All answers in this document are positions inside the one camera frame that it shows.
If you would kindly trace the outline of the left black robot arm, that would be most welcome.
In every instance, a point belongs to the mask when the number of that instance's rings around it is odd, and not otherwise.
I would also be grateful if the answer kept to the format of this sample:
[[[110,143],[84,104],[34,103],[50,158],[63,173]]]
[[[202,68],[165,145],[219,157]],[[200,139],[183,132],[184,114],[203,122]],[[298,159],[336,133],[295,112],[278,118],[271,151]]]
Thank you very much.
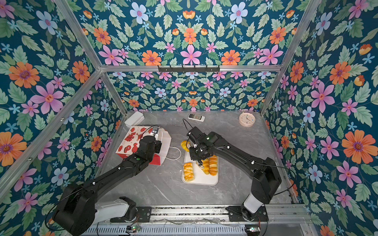
[[[57,203],[52,219],[73,236],[80,236],[92,225],[113,218],[127,222],[135,220],[137,209],[135,201],[128,197],[99,203],[106,193],[130,179],[153,161],[164,144],[163,132],[151,127],[150,135],[143,135],[137,151],[125,158],[118,166],[82,184],[67,186]]]

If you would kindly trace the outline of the pale cream bread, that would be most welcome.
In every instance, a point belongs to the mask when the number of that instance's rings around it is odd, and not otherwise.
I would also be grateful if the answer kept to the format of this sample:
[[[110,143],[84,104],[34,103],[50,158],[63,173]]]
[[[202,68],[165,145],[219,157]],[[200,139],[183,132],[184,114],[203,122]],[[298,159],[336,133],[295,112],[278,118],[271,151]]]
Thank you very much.
[[[202,171],[206,175],[210,174],[210,165],[209,165],[209,159],[208,158],[202,161]]]

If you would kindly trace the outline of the long twisted bread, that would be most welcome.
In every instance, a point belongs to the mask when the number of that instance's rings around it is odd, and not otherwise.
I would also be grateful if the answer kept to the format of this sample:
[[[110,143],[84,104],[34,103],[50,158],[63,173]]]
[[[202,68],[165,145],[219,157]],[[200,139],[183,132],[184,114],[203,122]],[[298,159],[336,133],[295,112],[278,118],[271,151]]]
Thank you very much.
[[[218,174],[218,158],[216,156],[209,158],[209,174],[212,176]]]

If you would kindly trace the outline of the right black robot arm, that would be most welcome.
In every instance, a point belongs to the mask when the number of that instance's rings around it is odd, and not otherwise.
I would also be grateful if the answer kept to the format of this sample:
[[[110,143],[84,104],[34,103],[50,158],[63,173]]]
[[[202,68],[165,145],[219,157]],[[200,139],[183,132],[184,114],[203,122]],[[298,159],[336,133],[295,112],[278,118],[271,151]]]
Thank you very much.
[[[270,203],[282,182],[276,162],[269,157],[261,159],[248,154],[215,132],[206,134],[193,127],[187,137],[194,144],[189,147],[190,158],[200,167],[204,167],[206,159],[216,156],[233,164],[252,180],[250,194],[241,205],[241,215],[248,221],[254,220],[259,209]]]

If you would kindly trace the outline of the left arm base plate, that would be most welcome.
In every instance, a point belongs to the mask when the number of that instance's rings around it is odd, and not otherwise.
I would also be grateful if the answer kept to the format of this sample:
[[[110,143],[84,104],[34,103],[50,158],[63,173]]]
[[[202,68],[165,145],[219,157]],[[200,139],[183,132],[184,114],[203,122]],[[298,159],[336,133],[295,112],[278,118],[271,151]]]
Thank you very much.
[[[122,217],[111,218],[111,223],[147,223],[152,215],[150,206],[134,206]]]

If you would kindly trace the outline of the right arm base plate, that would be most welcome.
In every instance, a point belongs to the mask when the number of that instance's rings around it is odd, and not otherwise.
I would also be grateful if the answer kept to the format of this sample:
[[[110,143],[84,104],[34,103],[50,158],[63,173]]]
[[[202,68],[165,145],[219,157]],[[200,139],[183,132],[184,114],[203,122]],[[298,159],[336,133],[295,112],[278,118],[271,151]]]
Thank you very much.
[[[265,205],[262,205],[257,212],[251,213],[244,206],[228,206],[225,208],[228,212],[230,222],[268,222],[269,217]]]

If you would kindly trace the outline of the red white paper bag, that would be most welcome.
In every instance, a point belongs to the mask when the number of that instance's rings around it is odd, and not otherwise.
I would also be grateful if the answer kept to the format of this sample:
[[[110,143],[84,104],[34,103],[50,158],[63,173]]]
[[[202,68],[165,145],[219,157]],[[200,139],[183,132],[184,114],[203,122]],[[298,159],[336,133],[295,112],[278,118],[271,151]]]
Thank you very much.
[[[170,134],[160,126],[132,126],[123,141],[116,150],[116,154],[126,159],[132,155],[138,155],[137,159],[146,158],[150,165],[161,166],[165,160],[178,160],[169,158],[168,152],[171,145]]]

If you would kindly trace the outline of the small yellow bun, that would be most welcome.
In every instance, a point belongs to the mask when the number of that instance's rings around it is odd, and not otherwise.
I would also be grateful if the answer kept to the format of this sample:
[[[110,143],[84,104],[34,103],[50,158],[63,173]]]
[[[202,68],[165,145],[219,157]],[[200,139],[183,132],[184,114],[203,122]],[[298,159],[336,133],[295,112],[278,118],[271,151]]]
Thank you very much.
[[[183,141],[181,143],[181,147],[183,148],[183,150],[185,150],[186,152],[190,152],[190,147],[191,147],[191,143],[190,141]]]

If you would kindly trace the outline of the yellow croissant bread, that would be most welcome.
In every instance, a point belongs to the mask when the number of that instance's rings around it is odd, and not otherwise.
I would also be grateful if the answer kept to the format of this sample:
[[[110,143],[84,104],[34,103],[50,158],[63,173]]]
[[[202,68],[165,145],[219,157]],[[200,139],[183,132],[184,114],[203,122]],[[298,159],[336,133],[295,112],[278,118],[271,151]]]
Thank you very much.
[[[184,166],[184,181],[191,182],[194,180],[194,168],[191,162],[185,163]]]

